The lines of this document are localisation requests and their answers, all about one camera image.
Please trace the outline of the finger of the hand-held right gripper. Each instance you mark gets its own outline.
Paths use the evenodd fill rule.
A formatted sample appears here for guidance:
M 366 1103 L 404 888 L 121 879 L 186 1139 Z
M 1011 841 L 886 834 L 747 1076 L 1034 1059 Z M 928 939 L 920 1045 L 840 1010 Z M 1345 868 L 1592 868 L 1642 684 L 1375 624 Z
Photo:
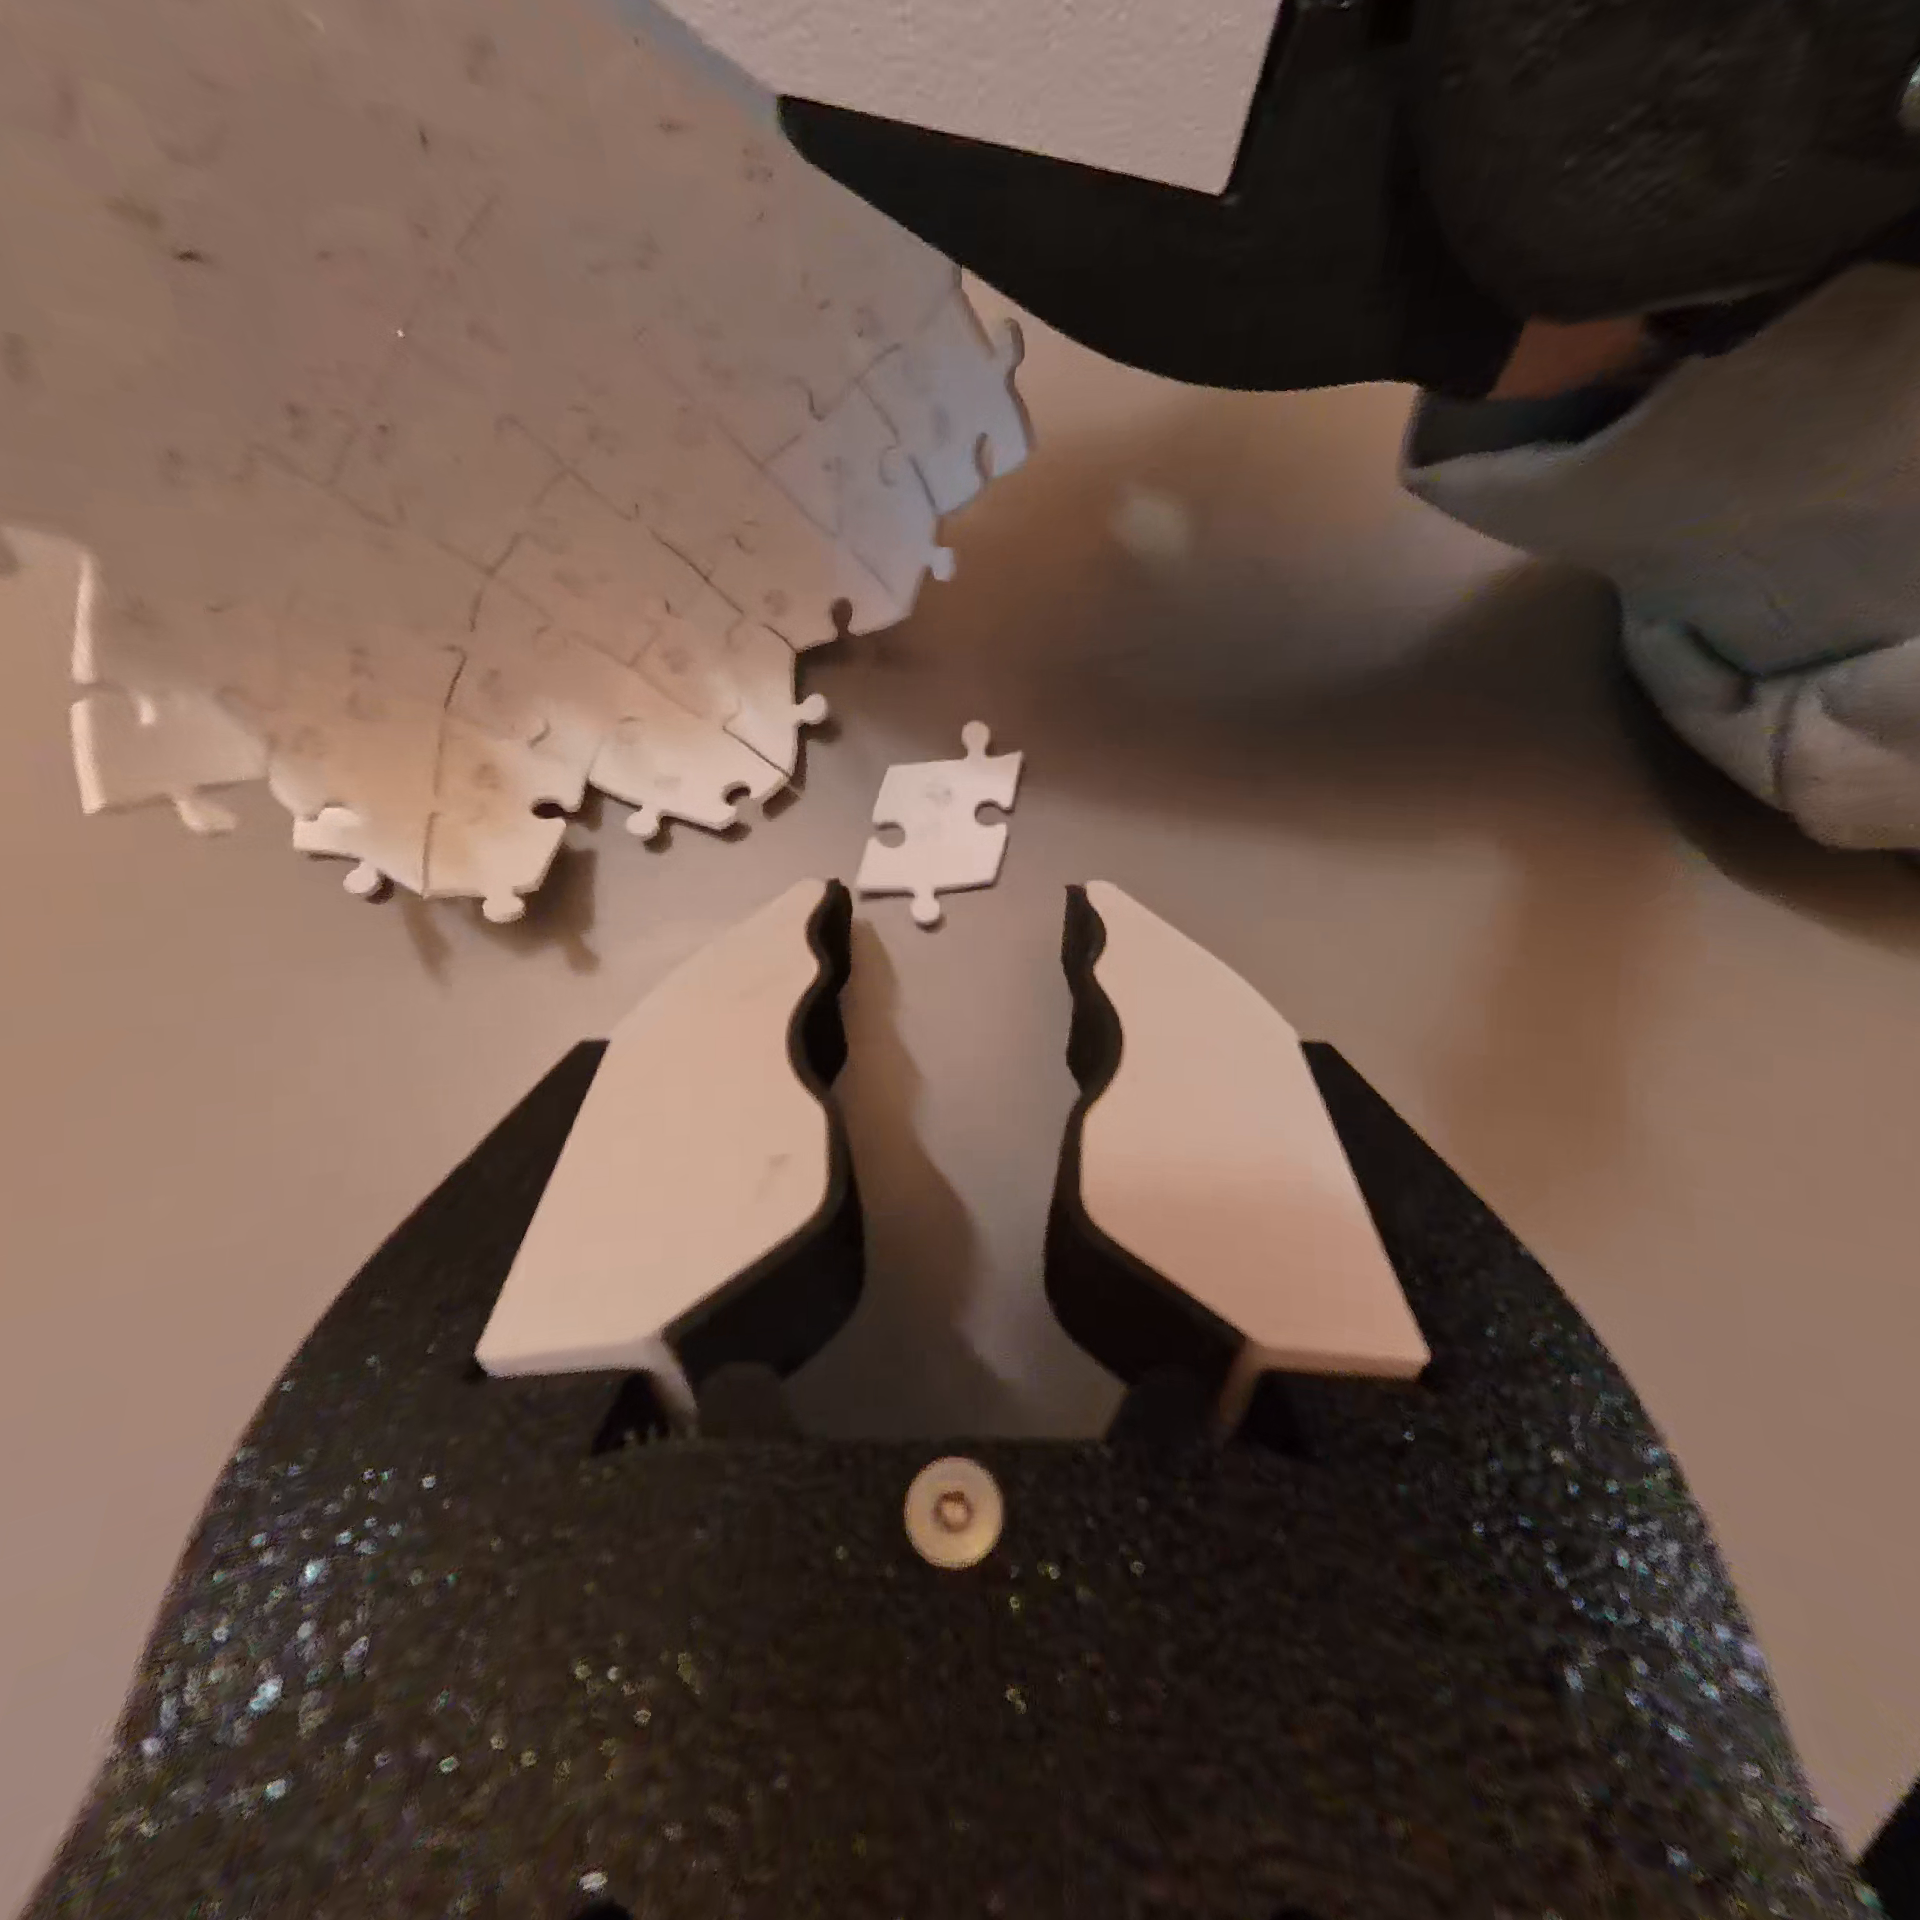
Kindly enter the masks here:
M 1273 2 L 668 2 L 779 96 L 1216 194 Z

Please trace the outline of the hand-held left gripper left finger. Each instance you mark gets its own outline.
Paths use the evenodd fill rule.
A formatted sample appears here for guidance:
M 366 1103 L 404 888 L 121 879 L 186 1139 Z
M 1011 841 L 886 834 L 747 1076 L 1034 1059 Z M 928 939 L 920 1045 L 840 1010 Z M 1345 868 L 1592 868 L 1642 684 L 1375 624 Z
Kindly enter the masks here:
M 835 1081 L 841 880 L 806 879 L 617 1024 L 475 1345 L 495 1380 L 622 1375 L 675 1426 L 790 1426 L 866 1231 Z

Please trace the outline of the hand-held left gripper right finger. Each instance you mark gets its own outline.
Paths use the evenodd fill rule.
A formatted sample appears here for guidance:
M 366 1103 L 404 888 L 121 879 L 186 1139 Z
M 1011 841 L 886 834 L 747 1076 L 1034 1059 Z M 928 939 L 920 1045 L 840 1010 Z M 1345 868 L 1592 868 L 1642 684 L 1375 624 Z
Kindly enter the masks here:
M 1110 880 L 1063 907 L 1075 1085 L 1048 1308 L 1130 1387 L 1180 1375 L 1211 1426 L 1284 1379 L 1411 1385 L 1428 1340 L 1296 1027 Z

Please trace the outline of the white-backed puzzle piece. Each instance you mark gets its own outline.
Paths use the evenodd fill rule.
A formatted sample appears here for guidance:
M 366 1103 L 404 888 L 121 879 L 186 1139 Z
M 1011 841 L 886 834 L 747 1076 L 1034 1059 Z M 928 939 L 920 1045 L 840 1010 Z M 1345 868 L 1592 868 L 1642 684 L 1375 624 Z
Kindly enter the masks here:
M 1018 808 L 1025 757 L 993 753 L 985 722 L 964 722 L 961 739 L 954 759 L 886 771 L 855 868 L 854 893 L 904 898 L 920 928 L 945 922 L 947 896 L 996 883 Z
M 81 554 L 68 743 L 84 813 L 167 808 L 192 834 L 235 827 L 232 793 L 271 777 L 273 749 L 226 699 L 226 665 L 186 615 L 114 592 Z

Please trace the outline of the partly built white puzzle ball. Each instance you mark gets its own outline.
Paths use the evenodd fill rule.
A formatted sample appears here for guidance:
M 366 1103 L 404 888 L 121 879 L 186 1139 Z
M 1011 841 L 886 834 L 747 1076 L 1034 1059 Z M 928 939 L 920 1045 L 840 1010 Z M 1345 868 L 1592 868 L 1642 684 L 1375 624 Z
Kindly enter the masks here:
M 660 4 L 3 8 L 4 559 L 188 618 L 296 849 L 515 922 L 954 577 L 1014 320 Z

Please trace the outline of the person's right forearm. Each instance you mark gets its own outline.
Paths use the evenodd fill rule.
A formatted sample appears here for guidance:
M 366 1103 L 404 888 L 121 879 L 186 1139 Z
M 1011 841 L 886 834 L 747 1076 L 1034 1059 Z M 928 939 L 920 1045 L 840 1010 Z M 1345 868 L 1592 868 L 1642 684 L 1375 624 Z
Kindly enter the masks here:
M 1919 850 L 1919 274 L 1830 279 L 1728 353 L 1417 402 L 1401 483 L 1614 588 L 1668 732 L 1824 849 Z

